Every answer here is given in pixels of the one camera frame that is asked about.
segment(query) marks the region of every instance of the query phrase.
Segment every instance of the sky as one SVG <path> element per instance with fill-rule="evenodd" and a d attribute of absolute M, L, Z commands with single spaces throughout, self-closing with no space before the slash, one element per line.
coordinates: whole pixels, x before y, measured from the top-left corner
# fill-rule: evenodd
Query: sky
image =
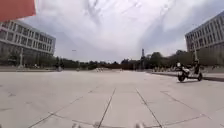
<path fill-rule="evenodd" d="M 54 36 L 55 56 L 80 61 L 139 59 L 186 50 L 184 35 L 224 11 L 223 0 L 35 0 L 22 19 Z"/>

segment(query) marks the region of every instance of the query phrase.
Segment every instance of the red object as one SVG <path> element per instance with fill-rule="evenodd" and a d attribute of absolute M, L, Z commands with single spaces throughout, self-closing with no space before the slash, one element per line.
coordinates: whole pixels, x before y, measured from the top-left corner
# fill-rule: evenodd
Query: red object
<path fill-rule="evenodd" d="M 35 15 L 34 0 L 0 0 L 0 22 Z"/>

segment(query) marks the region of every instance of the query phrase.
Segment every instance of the paved plaza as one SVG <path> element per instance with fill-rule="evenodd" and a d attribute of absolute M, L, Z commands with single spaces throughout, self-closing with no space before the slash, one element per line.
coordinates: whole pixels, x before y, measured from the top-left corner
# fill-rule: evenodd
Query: paved plaza
<path fill-rule="evenodd" d="M 224 83 L 140 72 L 0 73 L 2 128 L 224 127 Z"/>

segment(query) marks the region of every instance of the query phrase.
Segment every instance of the streetlight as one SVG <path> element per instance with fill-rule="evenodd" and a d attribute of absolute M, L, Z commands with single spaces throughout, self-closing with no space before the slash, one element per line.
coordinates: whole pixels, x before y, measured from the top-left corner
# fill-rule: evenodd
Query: streetlight
<path fill-rule="evenodd" d="M 21 48 L 20 52 L 19 68 L 23 68 L 23 48 Z"/>
<path fill-rule="evenodd" d="M 195 56 L 195 60 L 198 60 L 198 55 L 197 55 L 197 50 L 196 50 L 196 47 L 195 47 L 195 41 L 193 42 L 192 40 L 191 40 L 191 42 L 193 43 L 193 45 L 194 45 L 194 56 Z"/>

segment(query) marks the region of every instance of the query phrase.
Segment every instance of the pole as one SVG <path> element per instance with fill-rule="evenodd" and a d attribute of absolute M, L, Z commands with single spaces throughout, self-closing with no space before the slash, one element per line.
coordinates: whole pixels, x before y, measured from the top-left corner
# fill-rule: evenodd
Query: pole
<path fill-rule="evenodd" d="M 198 60 L 198 55 L 197 55 L 197 50 L 196 50 L 196 47 L 195 47 L 195 42 L 193 42 L 194 44 L 194 56 L 195 56 L 195 60 Z"/>
<path fill-rule="evenodd" d="M 195 60 L 198 60 L 198 55 L 197 55 L 197 50 L 195 47 L 195 43 L 194 43 L 194 56 L 195 56 Z"/>
<path fill-rule="evenodd" d="M 23 48 L 21 48 L 21 52 L 20 52 L 19 68 L 23 68 Z"/>
<path fill-rule="evenodd" d="M 58 57 L 58 71 L 60 72 L 62 70 L 61 68 L 61 57 Z"/>

